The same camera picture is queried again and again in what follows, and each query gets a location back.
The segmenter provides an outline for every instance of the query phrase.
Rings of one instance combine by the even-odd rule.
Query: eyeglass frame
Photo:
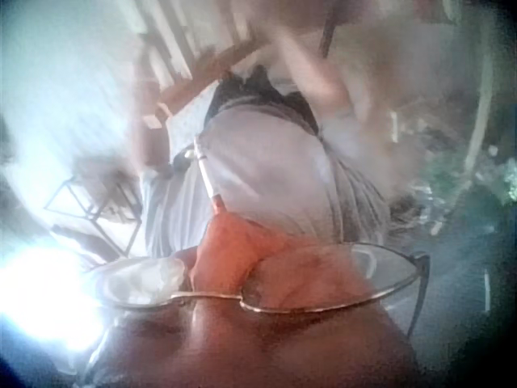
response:
[[[401,256],[403,259],[408,261],[410,264],[414,265],[416,271],[413,275],[408,276],[407,278],[396,282],[394,285],[390,285],[388,287],[384,287],[376,291],[372,295],[363,296],[357,298],[353,302],[342,303],[340,305],[334,306],[326,306],[326,307],[299,307],[294,309],[268,309],[261,308],[247,304],[244,301],[244,297],[242,294],[239,295],[230,295],[224,293],[214,293],[214,292],[199,292],[199,291],[176,291],[172,293],[172,295],[164,302],[137,306],[135,304],[123,303],[123,302],[113,302],[109,301],[104,297],[95,296],[95,300],[104,307],[112,308],[115,310],[124,310],[129,312],[152,312],[163,310],[166,307],[170,306],[173,302],[178,301],[179,299],[220,299],[220,300],[234,300],[239,302],[239,306],[246,311],[251,311],[259,314],[269,314],[269,315],[294,315],[294,314],[323,314],[333,311],[340,310],[349,310],[360,306],[369,305],[374,302],[379,302],[391,295],[402,291],[403,289],[412,285],[417,279],[420,279],[420,285],[418,288],[418,296],[415,304],[413,317],[410,322],[409,329],[406,333],[407,337],[411,337],[414,328],[416,327],[416,323],[418,318],[422,312],[423,303],[425,301],[425,297],[427,294],[427,286],[429,284],[429,276],[431,270],[431,257],[425,252],[415,252],[411,255],[405,255],[399,251],[395,251],[393,249],[383,247],[377,244],[357,242],[353,243],[353,246],[362,246],[362,247],[377,247],[384,249],[386,251],[390,251],[395,255]]]

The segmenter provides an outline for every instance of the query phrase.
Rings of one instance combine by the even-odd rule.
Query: eyeglass temple arm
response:
[[[411,338],[414,328],[417,325],[418,317],[422,312],[423,303],[426,299],[427,286],[429,285],[429,275],[431,270],[431,257],[424,252],[416,252],[411,255],[411,261],[414,262],[420,272],[420,287],[418,288],[417,303],[414,307],[413,318],[411,319],[410,328],[407,331],[407,338]]]

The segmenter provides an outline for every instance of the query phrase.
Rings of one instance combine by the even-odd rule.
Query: metal wire frame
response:
[[[133,202],[130,201],[130,199],[128,198],[128,195],[127,195],[126,191],[124,190],[124,188],[122,187],[121,183],[118,182],[118,183],[114,184],[113,187],[108,191],[108,193],[106,194],[106,196],[103,199],[102,204],[94,212],[95,204],[90,204],[89,206],[86,207],[81,202],[81,200],[79,200],[79,197],[72,189],[72,184],[74,184],[76,182],[77,182],[77,176],[73,176],[72,178],[67,179],[65,182],[63,182],[61,184],[61,186],[54,192],[54,194],[52,195],[50,200],[47,202],[47,204],[43,207],[43,209],[45,209],[49,212],[52,212],[52,213],[60,214],[62,216],[74,217],[74,218],[88,221],[99,232],[101,237],[106,241],[106,243],[108,243],[110,245],[111,248],[113,248],[119,255],[128,256],[129,252],[131,251],[132,245],[135,242],[135,239],[138,234],[138,230],[140,229],[141,223],[142,223],[141,217],[140,217],[141,202],[140,202],[138,195],[132,189],[131,185],[130,184],[128,185],[128,190],[131,192],[131,196],[132,196],[134,202],[136,203],[136,206],[134,205]],[[71,214],[71,213],[67,213],[67,212],[62,212],[60,210],[51,209],[53,202],[55,201],[57,196],[61,193],[61,191],[64,189],[68,190],[68,192],[71,194],[71,196],[75,199],[75,201],[77,202],[77,204],[79,205],[81,210],[84,212],[84,215]],[[133,217],[134,221],[136,222],[135,229],[133,230],[131,237],[129,238],[128,245],[125,248],[119,247],[113,241],[113,239],[104,231],[103,227],[101,225],[99,225],[97,222],[99,220],[99,218],[101,218],[104,209],[110,203],[110,200],[116,191],[119,191],[121,193],[122,198],[124,198],[124,201],[128,204],[128,207],[131,210],[132,217]]]
[[[252,311],[260,314],[269,314],[269,315],[294,315],[294,314],[323,314],[333,311],[340,310],[348,310],[353,309],[360,306],[365,306],[368,304],[372,304],[374,302],[379,302],[387,297],[402,291],[406,287],[412,285],[417,279],[420,279],[420,286],[418,288],[418,296],[415,304],[413,317],[410,322],[409,329],[407,331],[407,336],[411,337],[414,332],[414,328],[416,327],[418,317],[420,316],[423,308],[423,303],[426,298],[427,286],[429,284],[429,275],[430,275],[430,267],[431,267],[431,259],[430,256],[423,252],[414,253],[412,255],[404,255],[400,252],[394,251],[387,247],[383,247],[376,244],[367,244],[360,243],[355,244],[359,246],[367,246],[367,247],[378,247],[385,249],[386,251],[391,251],[395,255],[399,255],[405,260],[407,260],[410,264],[415,266],[415,273],[411,276],[408,276],[404,280],[400,280],[394,285],[390,285],[383,289],[376,291],[373,295],[365,295],[363,297],[358,297],[352,302],[343,303],[341,305],[333,305],[333,306],[324,306],[324,307],[316,307],[316,308],[296,308],[296,309],[268,309],[261,308],[257,306],[252,306],[246,303],[244,297],[240,295],[228,295],[223,293],[210,293],[210,292],[193,292],[193,291],[178,291],[173,293],[169,299],[164,302],[149,304],[138,306],[134,304],[122,303],[122,302],[114,302],[109,301],[105,298],[95,296],[97,302],[100,303],[101,306],[105,306],[107,308],[115,309],[115,310],[125,310],[132,312],[153,312],[157,310],[163,310],[167,306],[177,302],[178,300],[184,299],[223,299],[223,300],[234,300],[239,303],[240,307],[243,310]]]

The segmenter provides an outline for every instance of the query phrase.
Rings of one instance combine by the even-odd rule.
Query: eyeglasses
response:
[[[126,311],[162,310],[178,300],[226,299],[260,314],[321,314],[382,301],[420,279],[408,330],[412,334],[429,281],[425,253],[404,255],[355,243],[304,247],[281,256],[260,263],[235,295],[189,290],[187,270],[175,258],[107,264],[88,274],[85,290],[101,306]]]

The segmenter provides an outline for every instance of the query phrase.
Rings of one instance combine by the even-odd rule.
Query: person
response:
[[[227,212],[214,216],[197,162],[169,163],[166,129],[135,127],[149,255],[184,259],[195,291],[236,294],[262,277],[269,306],[364,293],[368,284],[350,257],[320,249],[379,243],[389,224],[386,200],[317,124],[340,112],[353,116],[351,97],[337,71],[295,34],[281,26],[270,34],[300,93],[281,95],[261,66],[246,80],[228,73],[200,135]],[[152,105],[149,96],[139,100]],[[179,303],[115,327],[96,365],[89,375],[97,386],[400,387],[417,380],[411,346],[378,305],[267,316],[232,300]]]

